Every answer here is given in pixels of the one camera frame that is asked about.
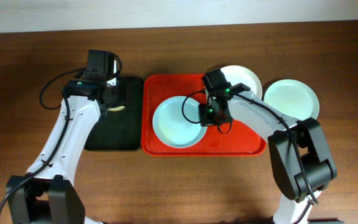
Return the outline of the white plate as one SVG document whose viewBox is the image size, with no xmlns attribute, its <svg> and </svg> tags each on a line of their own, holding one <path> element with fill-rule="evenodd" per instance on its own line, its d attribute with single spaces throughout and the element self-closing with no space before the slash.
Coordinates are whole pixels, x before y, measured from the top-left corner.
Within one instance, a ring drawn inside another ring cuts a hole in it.
<svg viewBox="0 0 358 224">
<path fill-rule="evenodd" d="M 228 65 L 220 70 L 231 85 L 243 83 L 250 87 L 259 99 L 262 99 L 262 84 L 253 71 L 239 65 Z"/>
</svg>

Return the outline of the light blue plate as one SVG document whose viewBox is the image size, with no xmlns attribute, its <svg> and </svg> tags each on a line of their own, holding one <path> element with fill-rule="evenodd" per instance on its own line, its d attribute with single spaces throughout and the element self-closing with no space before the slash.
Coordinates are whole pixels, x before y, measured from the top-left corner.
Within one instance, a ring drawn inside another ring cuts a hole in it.
<svg viewBox="0 0 358 224">
<path fill-rule="evenodd" d="M 152 127 L 158 139 L 174 148 L 187 148 L 200 142 L 206 134 L 207 127 L 193 124 L 185 116 L 195 121 L 198 118 L 199 103 L 185 96 L 173 96 L 164 100 L 154 111 Z"/>
</svg>

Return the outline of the green and yellow sponge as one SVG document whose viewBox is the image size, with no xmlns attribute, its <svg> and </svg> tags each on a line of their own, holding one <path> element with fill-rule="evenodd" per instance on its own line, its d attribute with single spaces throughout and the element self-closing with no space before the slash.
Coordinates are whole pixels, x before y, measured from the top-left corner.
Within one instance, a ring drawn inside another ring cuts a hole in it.
<svg viewBox="0 0 358 224">
<path fill-rule="evenodd" d="M 125 109 L 125 106 L 117 106 L 117 107 L 109 108 L 108 111 L 110 111 L 110 112 L 118 112 L 118 111 L 122 111 L 124 109 Z"/>
</svg>

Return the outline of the pale green plate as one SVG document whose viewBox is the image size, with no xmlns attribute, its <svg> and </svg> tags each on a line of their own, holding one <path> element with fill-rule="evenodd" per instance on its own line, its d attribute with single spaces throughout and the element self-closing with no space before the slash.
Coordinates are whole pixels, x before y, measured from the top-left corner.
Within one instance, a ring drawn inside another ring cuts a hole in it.
<svg viewBox="0 0 358 224">
<path fill-rule="evenodd" d="M 299 120 L 317 119 L 319 115 L 316 93 L 298 80 L 284 79 L 272 83 L 265 91 L 264 101 L 279 112 Z"/>
</svg>

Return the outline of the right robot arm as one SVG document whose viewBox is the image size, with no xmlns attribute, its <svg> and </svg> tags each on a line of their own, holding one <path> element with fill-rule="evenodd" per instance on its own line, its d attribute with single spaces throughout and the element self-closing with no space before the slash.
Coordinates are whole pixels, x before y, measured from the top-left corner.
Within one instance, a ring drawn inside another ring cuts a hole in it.
<svg viewBox="0 0 358 224">
<path fill-rule="evenodd" d="M 243 83 L 232 85 L 220 69 L 201 78 L 206 103 L 201 126 L 239 121 L 267 142 L 273 178 L 282 196 L 272 223 L 309 223 L 318 196 L 337 177 L 337 167 L 319 122 L 285 115 L 263 102 Z"/>
</svg>

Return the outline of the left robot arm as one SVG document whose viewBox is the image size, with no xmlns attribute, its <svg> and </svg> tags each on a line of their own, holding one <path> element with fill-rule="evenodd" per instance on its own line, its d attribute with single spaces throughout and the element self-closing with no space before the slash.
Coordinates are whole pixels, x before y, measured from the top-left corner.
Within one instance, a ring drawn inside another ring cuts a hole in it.
<svg viewBox="0 0 358 224">
<path fill-rule="evenodd" d="M 123 107 L 116 90 L 121 70 L 118 55 L 89 50 L 87 66 L 60 89 L 60 112 L 41 153 L 25 175 L 8 180 L 0 217 L 8 205 L 13 223 L 94 223 L 74 188 L 75 173 L 94 125 Z"/>
</svg>

